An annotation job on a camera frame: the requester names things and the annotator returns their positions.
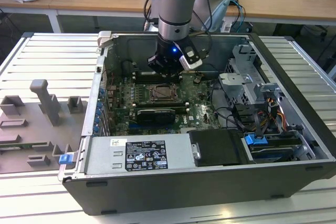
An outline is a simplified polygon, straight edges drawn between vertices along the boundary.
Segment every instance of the black box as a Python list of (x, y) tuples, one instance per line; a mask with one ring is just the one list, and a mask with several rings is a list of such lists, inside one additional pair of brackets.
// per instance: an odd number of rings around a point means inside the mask
[(247, 153), (241, 138), (242, 132), (235, 129), (212, 129), (190, 131), (190, 142), (198, 146), (201, 158), (196, 166), (245, 165)]

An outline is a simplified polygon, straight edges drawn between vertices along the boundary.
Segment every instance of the warning label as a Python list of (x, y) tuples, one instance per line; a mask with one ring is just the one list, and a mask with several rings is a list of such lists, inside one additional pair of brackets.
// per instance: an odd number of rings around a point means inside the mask
[(168, 169), (164, 141), (126, 142), (125, 168), (135, 170)]

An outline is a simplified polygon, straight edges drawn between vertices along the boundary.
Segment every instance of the circuit board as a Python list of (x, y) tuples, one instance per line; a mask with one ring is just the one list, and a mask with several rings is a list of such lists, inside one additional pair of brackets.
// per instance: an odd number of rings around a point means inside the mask
[[(210, 82), (191, 73), (182, 74), (180, 83), (169, 85), (135, 84), (131, 78), (116, 78), (109, 91), (111, 134), (175, 134), (220, 128), (208, 101)], [(136, 123), (138, 110), (158, 108), (176, 111), (175, 122), (164, 127), (139, 126)]]

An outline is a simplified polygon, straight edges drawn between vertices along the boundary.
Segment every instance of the blue cable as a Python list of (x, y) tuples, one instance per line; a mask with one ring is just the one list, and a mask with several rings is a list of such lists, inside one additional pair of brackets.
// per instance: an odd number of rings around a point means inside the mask
[(242, 24), (243, 24), (243, 15), (244, 15), (244, 13), (243, 13), (243, 10), (242, 10), (242, 7), (236, 2), (236, 1), (234, 1), (234, 0), (231, 0), (238, 8), (239, 8), (239, 10), (240, 10), (240, 16), (241, 16), (241, 19), (240, 19), (240, 24), (239, 24), (239, 26), (238, 26), (238, 29), (237, 29), (237, 31), (236, 32), (239, 32), (239, 29), (241, 28), (241, 26), (242, 26)]

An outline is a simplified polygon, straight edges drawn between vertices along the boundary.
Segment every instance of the blue latch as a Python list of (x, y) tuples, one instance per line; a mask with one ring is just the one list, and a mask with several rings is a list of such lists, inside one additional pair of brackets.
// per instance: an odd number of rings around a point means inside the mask
[(74, 156), (73, 154), (62, 154), (59, 157), (58, 163), (60, 165), (72, 165), (72, 160), (74, 158), (73, 156)]
[(248, 134), (247, 136), (244, 137), (247, 145), (251, 144), (268, 144), (265, 136), (263, 138), (257, 138), (255, 134)]

